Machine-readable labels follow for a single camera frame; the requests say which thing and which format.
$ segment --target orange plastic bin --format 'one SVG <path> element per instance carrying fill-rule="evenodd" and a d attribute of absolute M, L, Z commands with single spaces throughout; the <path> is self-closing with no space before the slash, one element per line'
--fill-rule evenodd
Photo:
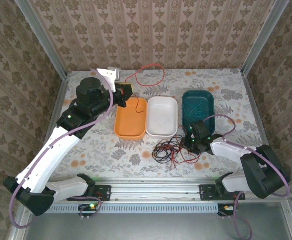
<path fill-rule="evenodd" d="M 117 108 L 115 134 L 123 140 L 141 140 L 146 133 L 147 101 L 144 98 L 131 97 L 126 104 L 127 107 Z"/>

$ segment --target plastic tray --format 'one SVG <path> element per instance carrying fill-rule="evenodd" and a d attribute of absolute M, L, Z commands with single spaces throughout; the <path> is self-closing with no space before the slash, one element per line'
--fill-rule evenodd
<path fill-rule="evenodd" d="M 171 139 L 177 129 L 177 101 L 167 96 L 152 97 L 148 101 L 147 134 L 154 139 Z"/>
<path fill-rule="evenodd" d="M 209 91 L 191 90 L 182 96 L 182 125 L 188 133 L 190 125 L 215 114 L 214 96 Z M 215 132 L 215 118 L 205 122 L 210 133 Z"/>
<path fill-rule="evenodd" d="M 118 107 L 116 113 L 115 134 L 123 140 L 138 141 L 146 133 L 147 101 L 144 98 L 131 97 L 127 102 L 127 107 Z"/>

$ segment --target wall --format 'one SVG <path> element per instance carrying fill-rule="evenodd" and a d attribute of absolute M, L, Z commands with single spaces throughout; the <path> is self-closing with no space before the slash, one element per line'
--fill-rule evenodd
<path fill-rule="evenodd" d="M 0 240 L 9 233 L 3 187 L 42 147 L 61 80 L 13 0 L 0 0 Z"/>
<path fill-rule="evenodd" d="M 275 0 L 30 0 L 68 72 L 241 68 Z"/>
<path fill-rule="evenodd" d="M 291 171 L 292 0 L 248 74 L 267 138 Z"/>

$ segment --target robotic arm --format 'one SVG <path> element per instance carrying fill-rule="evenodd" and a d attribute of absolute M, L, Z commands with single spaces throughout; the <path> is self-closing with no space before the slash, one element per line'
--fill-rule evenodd
<path fill-rule="evenodd" d="M 239 148 L 223 140 L 220 134 L 211 135 L 203 121 L 191 126 L 193 133 L 188 133 L 181 141 L 181 146 L 188 151 L 200 154 L 209 153 L 221 156 L 242 166 L 237 173 L 227 173 L 216 180 L 216 190 L 223 194 L 234 192 L 252 192 L 260 199 L 265 199 L 280 188 L 284 187 L 281 177 L 248 148 Z M 266 158 L 290 182 L 290 176 L 276 157 L 270 146 L 249 147 L 250 150 Z"/>
<path fill-rule="evenodd" d="M 119 79 L 118 69 L 98 69 L 97 71 L 105 77 L 114 92 L 113 105 L 125 108 L 126 101 L 133 94 L 132 86 L 115 83 L 115 80 Z M 76 95 L 77 99 L 72 101 L 69 108 L 57 121 L 57 126 L 49 140 L 30 165 L 16 178 L 7 177 L 4 181 L 4 186 L 13 194 L 22 180 L 25 180 L 16 198 L 35 216 L 44 214 L 55 202 L 74 196 L 91 197 L 95 192 L 95 182 L 84 174 L 80 174 L 70 180 L 48 182 L 65 155 L 83 139 L 93 126 L 62 138 L 58 144 L 49 150 L 48 154 L 44 155 L 28 178 L 26 178 L 30 168 L 53 141 L 78 127 L 94 122 L 110 107 L 110 93 L 97 78 L 83 79 L 76 88 Z"/>

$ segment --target floral tablecloth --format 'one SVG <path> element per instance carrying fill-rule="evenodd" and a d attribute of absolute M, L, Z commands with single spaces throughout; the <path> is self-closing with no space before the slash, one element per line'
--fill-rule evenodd
<path fill-rule="evenodd" d="M 135 73 L 134 70 L 121 72 L 120 80 Z M 76 87 L 81 80 L 90 77 L 91 72 L 73 72 L 63 103 L 64 112 L 76 98 Z M 138 75 L 140 82 L 151 85 L 163 77 L 162 70 L 144 70 Z M 207 90 L 214 96 L 215 113 L 226 114 L 236 122 L 236 131 L 229 139 L 248 146 L 262 143 L 255 122 L 252 107 L 247 96 L 239 69 L 192 69 L 166 70 L 164 82 L 154 87 L 142 87 L 131 78 L 134 93 L 147 101 L 153 96 L 173 97 L 178 102 L 178 125 L 182 124 L 182 96 L 189 90 Z M 201 155 L 196 164 L 179 164 L 171 170 L 170 163 L 158 164 L 152 152 L 159 140 L 147 134 L 140 141 L 121 140 L 114 133 L 117 107 L 104 121 L 94 126 L 65 156 L 52 178 L 68 179 L 77 174 L 92 178 L 217 178 L 230 171 L 239 170 L 239 165 L 223 157 L 207 153 Z M 215 133 L 223 134 L 233 125 L 225 118 L 217 118 Z"/>

